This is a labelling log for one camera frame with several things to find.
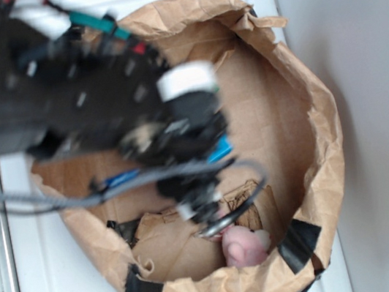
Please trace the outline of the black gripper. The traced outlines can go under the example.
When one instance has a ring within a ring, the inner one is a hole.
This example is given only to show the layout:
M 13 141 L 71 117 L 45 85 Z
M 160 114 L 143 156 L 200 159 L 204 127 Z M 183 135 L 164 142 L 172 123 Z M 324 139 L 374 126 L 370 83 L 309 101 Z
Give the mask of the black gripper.
M 166 104 L 167 119 L 141 124 L 121 139 L 118 150 L 125 160 L 152 167 L 207 160 L 227 132 L 227 119 L 213 92 L 185 93 Z M 217 218 L 218 184 L 216 173 L 210 172 L 159 180 L 156 188 L 163 197 L 188 206 L 189 218 L 201 223 Z

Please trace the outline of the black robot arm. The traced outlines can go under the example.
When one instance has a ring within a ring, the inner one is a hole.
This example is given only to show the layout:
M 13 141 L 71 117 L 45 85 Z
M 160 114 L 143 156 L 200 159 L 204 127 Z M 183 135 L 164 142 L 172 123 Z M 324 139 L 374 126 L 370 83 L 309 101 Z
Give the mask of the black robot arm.
M 46 161 L 113 149 L 143 166 L 57 209 L 152 181 L 188 219 L 215 223 L 226 133 L 209 61 L 171 66 L 111 15 L 0 0 L 0 155 Z

